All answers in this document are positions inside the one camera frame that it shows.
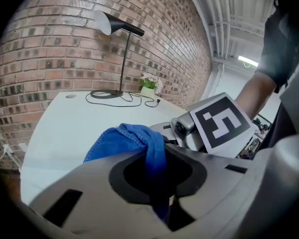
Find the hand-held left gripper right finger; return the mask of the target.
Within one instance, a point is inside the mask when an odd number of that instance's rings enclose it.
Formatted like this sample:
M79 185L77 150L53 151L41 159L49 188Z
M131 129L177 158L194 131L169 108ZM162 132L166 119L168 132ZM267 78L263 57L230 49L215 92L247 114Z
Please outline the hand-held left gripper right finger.
M243 177L243 173L229 170L226 167L233 165L248 169L252 163L251 160L214 156L173 144L166 144L165 148L171 153L201 163L207 170L204 184L194 195L179 197L182 209L196 220L216 207Z

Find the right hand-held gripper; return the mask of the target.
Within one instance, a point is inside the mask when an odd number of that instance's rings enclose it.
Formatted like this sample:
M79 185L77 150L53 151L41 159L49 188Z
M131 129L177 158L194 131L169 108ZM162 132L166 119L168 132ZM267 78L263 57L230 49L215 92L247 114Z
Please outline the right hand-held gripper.
M163 122L150 129L165 137L176 136L185 148L225 158L236 158L256 130L227 93L190 105L187 113L171 120L171 125Z

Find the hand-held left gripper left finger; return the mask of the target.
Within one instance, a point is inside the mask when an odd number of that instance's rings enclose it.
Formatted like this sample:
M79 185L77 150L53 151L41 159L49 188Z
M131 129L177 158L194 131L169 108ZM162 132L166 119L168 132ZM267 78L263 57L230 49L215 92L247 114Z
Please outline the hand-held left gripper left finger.
M149 205L127 202L111 186L125 195L145 198L143 192L125 185L124 167L143 158L144 153L126 152L81 164L44 189L30 207L52 223L61 212L66 192L80 193L61 228L74 234L167 234L167 225Z

